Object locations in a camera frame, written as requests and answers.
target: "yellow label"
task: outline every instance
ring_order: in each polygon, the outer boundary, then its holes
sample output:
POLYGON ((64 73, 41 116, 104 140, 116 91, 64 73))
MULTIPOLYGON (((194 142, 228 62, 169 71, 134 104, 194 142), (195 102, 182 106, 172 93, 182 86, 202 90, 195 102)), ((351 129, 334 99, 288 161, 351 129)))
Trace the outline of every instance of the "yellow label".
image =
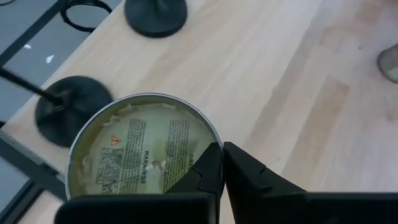
POLYGON ((128 106, 112 116, 86 158, 88 194, 161 194, 199 159, 213 135, 184 110, 128 106))

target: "orange warning symbol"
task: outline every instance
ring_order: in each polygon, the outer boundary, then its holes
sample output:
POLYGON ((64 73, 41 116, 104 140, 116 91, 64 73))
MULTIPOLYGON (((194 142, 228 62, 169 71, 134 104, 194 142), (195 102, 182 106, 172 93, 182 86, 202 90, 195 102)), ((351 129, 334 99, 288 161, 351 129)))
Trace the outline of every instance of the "orange warning symbol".
POLYGON ((112 143, 111 143, 111 146, 117 145, 117 144, 119 144, 119 143, 121 143, 121 142, 122 142, 122 140, 120 140, 118 137, 112 136, 112 143))

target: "stand base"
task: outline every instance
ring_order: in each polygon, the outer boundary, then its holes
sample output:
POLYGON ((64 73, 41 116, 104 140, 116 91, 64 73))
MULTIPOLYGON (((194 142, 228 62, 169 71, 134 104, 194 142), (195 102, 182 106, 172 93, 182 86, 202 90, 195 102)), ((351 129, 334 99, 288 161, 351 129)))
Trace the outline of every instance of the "stand base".
POLYGON ((185 0, 126 0, 124 16, 137 33, 160 38, 179 31, 187 20, 185 0))
POLYGON ((54 105, 40 98, 35 122, 43 137, 62 147, 70 147, 86 122, 113 101, 100 82, 88 77, 67 77, 55 82, 46 91, 61 96, 64 104, 54 105))

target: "round black base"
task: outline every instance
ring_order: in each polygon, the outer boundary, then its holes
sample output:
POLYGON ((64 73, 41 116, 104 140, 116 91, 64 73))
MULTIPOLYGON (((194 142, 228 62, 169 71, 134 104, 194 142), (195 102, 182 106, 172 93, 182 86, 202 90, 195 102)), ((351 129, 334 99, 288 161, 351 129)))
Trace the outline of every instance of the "round black base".
POLYGON ((185 0, 126 0, 124 16, 137 33, 146 37, 167 37, 187 21, 185 0))
POLYGON ((62 147, 70 147, 86 122, 113 101, 100 82, 88 77, 67 77, 46 91, 61 96, 64 104, 53 105, 40 98, 35 111, 36 125, 47 140, 62 147))

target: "black cord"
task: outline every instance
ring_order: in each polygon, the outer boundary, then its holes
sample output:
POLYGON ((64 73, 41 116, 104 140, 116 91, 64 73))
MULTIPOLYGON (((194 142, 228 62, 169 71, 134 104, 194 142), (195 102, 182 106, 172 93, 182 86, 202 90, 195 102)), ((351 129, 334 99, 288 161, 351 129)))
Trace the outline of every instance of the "black cord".
POLYGON ((89 32, 92 33, 95 30, 95 27, 83 27, 79 26, 78 24, 73 23, 68 15, 67 11, 73 6, 94 6, 94 7, 100 7, 102 9, 105 9, 109 14, 112 12, 112 9, 103 1, 100 0, 67 0, 66 5, 61 9, 60 14, 63 19, 63 21, 75 28, 76 30, 83 31, 83 32, 89 32))
POLYGON ((10 1, 5 2, 5 3, 0 3, 0 6, 7 6, 8 4, 13 3, 14 1, 15 1, 15 0, 10 0, 10 1))

